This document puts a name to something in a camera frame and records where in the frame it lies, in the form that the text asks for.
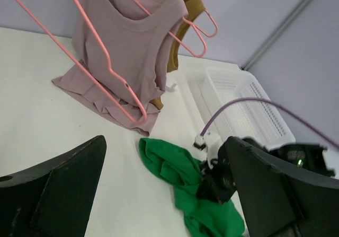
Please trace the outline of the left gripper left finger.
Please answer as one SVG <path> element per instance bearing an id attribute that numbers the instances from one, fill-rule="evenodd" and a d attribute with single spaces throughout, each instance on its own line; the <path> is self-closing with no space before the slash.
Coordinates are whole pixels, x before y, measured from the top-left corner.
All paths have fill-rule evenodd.
<path id="1" fill-rule="evenodd" d="M 106 148 L 98 135 L 1 177 L 1 236 L 84 236 Z"/>

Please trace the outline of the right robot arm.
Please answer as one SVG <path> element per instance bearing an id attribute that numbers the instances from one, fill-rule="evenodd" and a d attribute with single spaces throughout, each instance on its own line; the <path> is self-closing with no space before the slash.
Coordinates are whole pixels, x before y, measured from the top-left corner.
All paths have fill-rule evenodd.
<path id="1" fill-rule="evenodd" d="M 327 177 L 335 176 L 335 170 L 326 166 L 323 157 L 323 152 L 327 148 L 319 144 L 290 143 L 268 150 L 250 137 L 245 137 L 242 141 L 299 168 Z M 229 157 L 222 149 L 223 147 L 220 147 L 215 157 L 205 160 L 199 165 L 203 175 L 202 182 L 196 193 L 196 197 L 199 199 L 223 204 L 228 202 L 237 190 Z"/>

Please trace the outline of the green tank top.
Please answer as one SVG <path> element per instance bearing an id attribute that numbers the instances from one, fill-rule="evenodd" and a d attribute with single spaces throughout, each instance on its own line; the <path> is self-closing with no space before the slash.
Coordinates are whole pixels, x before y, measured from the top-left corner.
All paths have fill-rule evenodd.
<path id="1" fill-rule="evenodd" d="M 139 154 L 144 166 L 174 188 L 174 205 L 182 211 L 191 236 L 238 237 L 245 223 L 233 202 L 224 204 L 196 196 L 203 176 L 200 161 L 182 147 L 161 139 L 141 138 Z"/>

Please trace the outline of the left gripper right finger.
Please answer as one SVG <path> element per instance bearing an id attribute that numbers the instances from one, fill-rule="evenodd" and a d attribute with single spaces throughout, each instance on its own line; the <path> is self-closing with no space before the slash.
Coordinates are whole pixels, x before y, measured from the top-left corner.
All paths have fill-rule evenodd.
<path id="1" fill-rule="evenodd" d="M 224 142 L 250 236 L 338 236 L 338 180 Z"/>

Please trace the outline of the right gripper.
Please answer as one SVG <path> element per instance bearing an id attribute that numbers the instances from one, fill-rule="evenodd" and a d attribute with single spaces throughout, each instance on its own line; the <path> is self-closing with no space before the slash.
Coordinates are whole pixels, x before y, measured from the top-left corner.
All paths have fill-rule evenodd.
<path id="1" fill-rule="evenodd" d="M 202 182 L 196 197 L 214 203 L 228 202 L 237 190 L 227 153 L 219 149 L 216 155 L 199 164 Z"/>

